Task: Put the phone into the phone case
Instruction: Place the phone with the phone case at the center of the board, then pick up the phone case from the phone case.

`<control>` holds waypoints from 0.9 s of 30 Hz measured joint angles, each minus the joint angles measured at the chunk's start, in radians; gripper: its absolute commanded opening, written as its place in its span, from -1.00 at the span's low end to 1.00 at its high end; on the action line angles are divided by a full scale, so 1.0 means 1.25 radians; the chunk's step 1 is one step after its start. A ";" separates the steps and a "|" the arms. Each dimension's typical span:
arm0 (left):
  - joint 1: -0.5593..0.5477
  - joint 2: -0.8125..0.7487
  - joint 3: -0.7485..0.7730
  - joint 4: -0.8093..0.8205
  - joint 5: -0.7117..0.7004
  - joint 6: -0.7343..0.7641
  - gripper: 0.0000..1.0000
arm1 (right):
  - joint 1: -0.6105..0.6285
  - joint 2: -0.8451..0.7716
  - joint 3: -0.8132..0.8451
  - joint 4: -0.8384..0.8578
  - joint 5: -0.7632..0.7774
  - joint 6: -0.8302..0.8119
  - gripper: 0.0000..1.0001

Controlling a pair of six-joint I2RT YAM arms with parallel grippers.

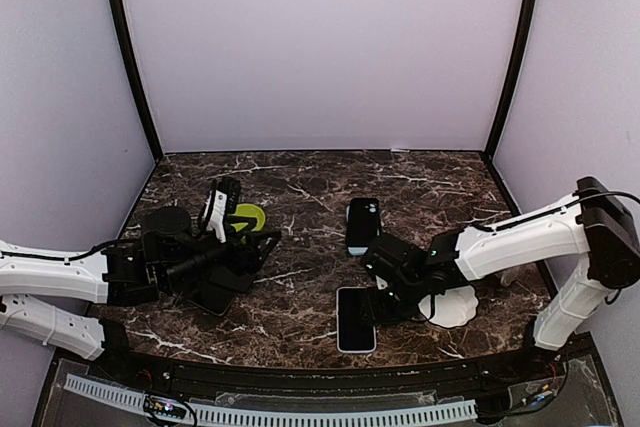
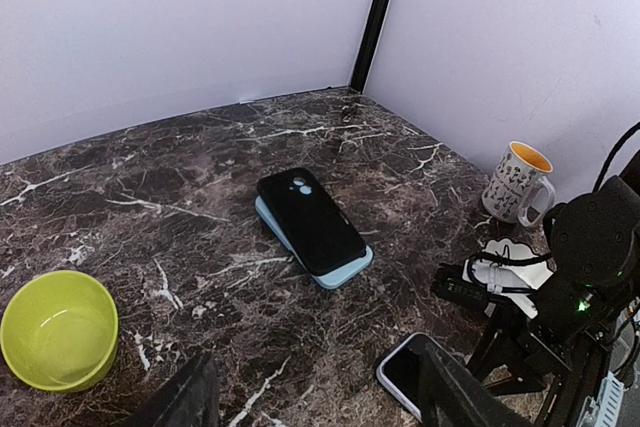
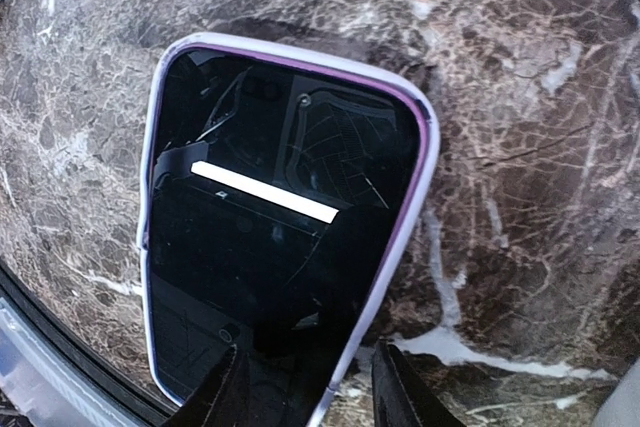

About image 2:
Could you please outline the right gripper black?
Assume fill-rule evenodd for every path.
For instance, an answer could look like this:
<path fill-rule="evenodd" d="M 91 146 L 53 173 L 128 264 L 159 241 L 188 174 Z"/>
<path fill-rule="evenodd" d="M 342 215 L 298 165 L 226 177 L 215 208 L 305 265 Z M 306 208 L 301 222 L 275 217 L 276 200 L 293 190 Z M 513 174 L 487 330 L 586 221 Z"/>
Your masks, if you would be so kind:
<path fill-rule="evenodd" d="M 564 378 L 572 372 L 570 351 L 516 311 L 493 312 L 466 364 L 480 382 L 502 366 L 510 376 L 487 386 L 494 395 L 542 392 L 547 387 L 547 375 Z"/>

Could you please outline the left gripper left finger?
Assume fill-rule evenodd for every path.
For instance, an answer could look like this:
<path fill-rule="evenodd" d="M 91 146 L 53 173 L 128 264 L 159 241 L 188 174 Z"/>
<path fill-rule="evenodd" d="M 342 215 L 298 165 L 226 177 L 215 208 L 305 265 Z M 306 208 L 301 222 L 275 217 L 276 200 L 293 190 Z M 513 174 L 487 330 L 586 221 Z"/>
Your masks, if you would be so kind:
<path fill-rule="evenodd" d="M 193 356 L 118 426 L 218 426 L 220 380 L 214 356 Z"/>

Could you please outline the dark screen phone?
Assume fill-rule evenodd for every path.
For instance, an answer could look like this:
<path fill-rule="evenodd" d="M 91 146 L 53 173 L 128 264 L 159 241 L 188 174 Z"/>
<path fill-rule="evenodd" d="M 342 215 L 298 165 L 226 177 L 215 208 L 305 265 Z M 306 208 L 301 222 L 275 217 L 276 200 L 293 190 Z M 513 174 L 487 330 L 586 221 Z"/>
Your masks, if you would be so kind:
<path fill-rule="evenodd" d="M 435 372 L 421 371 L 422 356 L 429 345 L 443 347 L 424 332 L 409 334 L 383 355 L 375 370 L 381 386 L 419 423 L 422 423 L 419 408 L 420 383 L 423 383 L 424 388 L 436 386 Z"/>

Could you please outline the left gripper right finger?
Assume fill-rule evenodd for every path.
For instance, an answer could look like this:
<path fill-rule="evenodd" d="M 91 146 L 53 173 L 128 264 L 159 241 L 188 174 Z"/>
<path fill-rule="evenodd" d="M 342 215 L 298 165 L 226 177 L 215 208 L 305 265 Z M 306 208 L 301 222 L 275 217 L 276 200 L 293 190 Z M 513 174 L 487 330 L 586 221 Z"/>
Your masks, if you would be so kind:
<path fill-rule="evenodd" d="M 470 372 L 439 346 L 421 355 L 418 407 L 423 426 L 519 426 L 520 416 L 497 400 Z"/>

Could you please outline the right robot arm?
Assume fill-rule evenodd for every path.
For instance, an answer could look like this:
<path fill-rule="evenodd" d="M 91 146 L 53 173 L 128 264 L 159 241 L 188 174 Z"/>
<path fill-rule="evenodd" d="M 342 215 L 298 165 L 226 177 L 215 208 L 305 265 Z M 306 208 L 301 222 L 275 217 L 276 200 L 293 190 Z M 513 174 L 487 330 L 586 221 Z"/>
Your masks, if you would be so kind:
<path fill-rule="evenodd" d="M 542 261 L 555 266 L 538 289 L 529 289 L 538 314 L 533 319 L 512 308 L 493 315 L 468 365 L 478 380 L 505 366 L 510 377 L 489 386 L 495 395 L 546 392 L 538 426 L 573 426 L 602 382 L 621 380 L 639 354 L 633 346 L 616 370 L 609 369 L 614 344 L 626 325 L 625 309 L 639 311 L 639 159 L 618 175 L 607 171 L 623 145 L 638 132 L 633 125 L 614 144 L 591 192 L 551 208 L 543 220 L 546 254 L 509 259 L 477 252 L 468 259 L 469 280 L 477 262 L 524 270 Z"/>

